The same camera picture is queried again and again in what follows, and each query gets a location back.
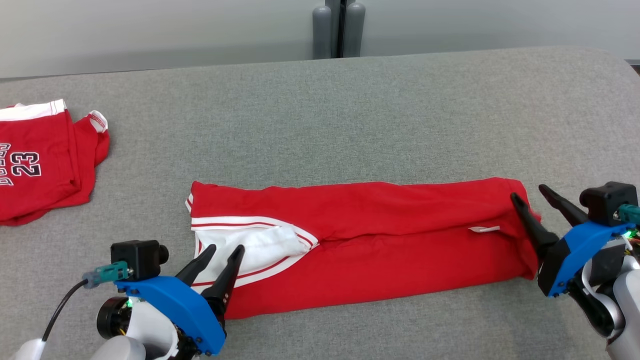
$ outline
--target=red and white garment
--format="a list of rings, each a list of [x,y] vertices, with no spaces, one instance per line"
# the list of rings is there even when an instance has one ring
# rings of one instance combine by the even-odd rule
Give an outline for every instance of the red and white garment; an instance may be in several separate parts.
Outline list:
[[[107,120],[91,111],[73,123],[63,100],[0,110],[0,225],[89,201],[107,156]]]
[[[226,316],[279,313],[532,279],[536,254],[511,204],[517,180],[336,184],[243,190],[194,182],[186,204],[197,256],[246,252]]]

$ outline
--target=white wall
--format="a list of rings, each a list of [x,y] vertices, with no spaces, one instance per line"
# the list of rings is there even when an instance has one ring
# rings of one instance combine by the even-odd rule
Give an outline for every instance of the white wall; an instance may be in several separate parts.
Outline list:
[[[358,0],[362,55],[583,45],[640,59],[640,0]],[[5,0],[0,78],[304,60],[324,0]]]
[[[640,59],[640,0],[357,0],[362,56],[580,45]]]
[[[0,78],[302,60],[324,0],[0,2]]]

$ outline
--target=cable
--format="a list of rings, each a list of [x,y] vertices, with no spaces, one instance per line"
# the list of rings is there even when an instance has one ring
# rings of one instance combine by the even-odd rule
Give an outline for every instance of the cable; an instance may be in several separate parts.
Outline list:
[[[51,320],[49,320],[49,324],[47,325],[47,328],[44,331],[44,335],[42,335],[42,341],[43,342],[47,341],[47,339],[49,338],[49,333],[51,333],[51,329],[53,328],[53,324],[56,322],[56,319],[58,318],[58,315],[60,315],[60,313],[62,312],[62,308],[65,307],[65,305],[67,304],[67,301],[69,301],[69,298],[71,297],[71,295],[73,295],[76,292],[76,290],[78,290],[79,288],[81,288],[82,286],[84,286],[88,282],[89,282],[89,280],[84,279],[81,282],[75,284],[74,287],[71,288],[71,290],[69,290],[69,292],[65,295],[65,297],[62,298],[62,301],[58,305],[58,308],[56,309],[56,311],[53,313],[53,316],[51,317]]]

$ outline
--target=gray fabric surface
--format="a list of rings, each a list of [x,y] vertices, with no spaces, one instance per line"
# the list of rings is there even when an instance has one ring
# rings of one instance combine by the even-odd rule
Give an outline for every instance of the gray fabric surface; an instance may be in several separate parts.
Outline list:
[[[0,228],[0,348],[42,331],[109,245],[157,239],[165,274],[193,254],[192,181],[243,188],[490,176],[526,185],[545,225],[569,226],[536,185],[569,199],[609,180],[639,183],[640,78],[583,48],[321,60],[11,81],[0,106],[64,98],[99,110],[111,152],[89,204]],[[449,254],[451,261],[465,259]],[[44,359],[88,359],[112,286],[81,290]],[[517,279],[228,323],[223,359],[606,359],[568,297]]]

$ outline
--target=teal connector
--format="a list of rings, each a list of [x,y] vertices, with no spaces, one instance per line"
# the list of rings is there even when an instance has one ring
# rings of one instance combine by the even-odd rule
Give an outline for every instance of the teal connector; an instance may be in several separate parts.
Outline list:
[[[618,208],[618,218],[622,222],[640,224],[640,208],[634,205],[621,205]]]
[[[125,261],[118,261],[117,263],[98,266],[94,271],[84,273],[82,278],[88,280],[84,288],[92,289],[104,282],[124,280],[128,278],[129,275],[127,263]]]

